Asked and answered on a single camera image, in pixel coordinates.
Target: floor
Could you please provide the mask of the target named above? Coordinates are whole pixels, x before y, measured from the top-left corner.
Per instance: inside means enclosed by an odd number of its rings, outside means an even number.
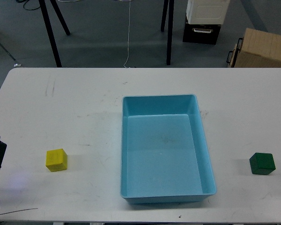
[[[281,0],[231,0],[216,45],[184,43],[187,0],[179,0],[174,10],[172,61],[167,66],[167,29],[160,32],[163,0],[58,1],[70,36],[46,2],[62,65],[69,68],[123,68],[128,38],[126,67],[225,68],[228,52],[246,28],[281,35]],[[38,6],[37,0],[25,5],[29,9]],[[16,0],[0,0],[0,42],[16,58],[13,61],[0,47],[0,87],[15,63],[22,67],[56,67],[40,9],[25,10]]]

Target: blue tray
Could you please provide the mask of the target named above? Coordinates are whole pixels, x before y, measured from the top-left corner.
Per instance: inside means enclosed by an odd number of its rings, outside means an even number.
[[[196,96],[123,98],[122,197],[196,202],[215,193]]]

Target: wooden block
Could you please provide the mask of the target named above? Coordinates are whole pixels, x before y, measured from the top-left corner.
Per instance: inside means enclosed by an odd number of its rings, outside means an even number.
[[[60,171],[67,169],[67,154],[63,149],[47,151],[46,167],[51,171]]]
[[[276,169],[273,155],[271,153],[256,152],[250,158],[251,171],[253,174],[268,175]]]

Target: white storage box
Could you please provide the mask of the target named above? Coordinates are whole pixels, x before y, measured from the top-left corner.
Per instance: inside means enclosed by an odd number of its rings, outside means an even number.
[[[225,20],[230,0],[188,0],[186,17],[189,24],[218,24]]]

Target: tripod leg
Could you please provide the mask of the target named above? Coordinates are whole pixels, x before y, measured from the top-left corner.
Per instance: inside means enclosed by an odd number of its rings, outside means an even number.
[[[60,58],[59,58],[59,54],[58,54],[58,49],[57,49],[56,42],[55,42],[55,39],[54,39],[52,27],[51,27],[51,24],[50,24],[50,19],[49,19],[47,7],[46,7],[46,4],[45,4],[45,0],[38,0],[38,1],[39,1],[39,5],[41,7],[41,10],[42,10],[44,23],[45,23],[45,26],[46,26],[46,29],[47,29],[47,33],[48,33],[51,48],[52,48],[52,51],[53,51],[53,55],[54,55],[54,58],[55,58],[56,66],[62,67],[61,61],[60,61]]]
[[[65,33],[66,33],[67,35],[70,35],[71,33],[70,33],[70,31],[69,31],[69,28],[67,27],[67,24],[66,24],[66,21],[65,21],[64,17],[63,17],[62,14],[61,14],[61,11],[60,11],[60,9],[59,9],[57,3],[56,3],[56,0],[50,0],[50,2],[51,2],[52,6],[53,6],[53,8],[54,8],[54,10],[55,10],[55,12],[56,12],[56,15],[57,15],[58,18],[59,18],[59,21],[60,21],[62,27],[63,27],[64,30],[65,30]]]
[[[163,2],[163,17],[161,19],[161,27],[160,27],[161,32],[164,32],[165,19],[167,18],[168,4],[169,4],[169,0],[164,0],[164,2]]]
[[[174,19],[174,0],[170,0],[170,3],[169,3],[169,30],[168,30],[167,65],[170,65],[170,58],[171,58],[171,52],[172,52],[173,19]]]
[[[0,43],[0,46],[3,48],[3,50],[13,59],[15,60],[15,58],[8,52],[8,50],[6,50],[6,48]]]

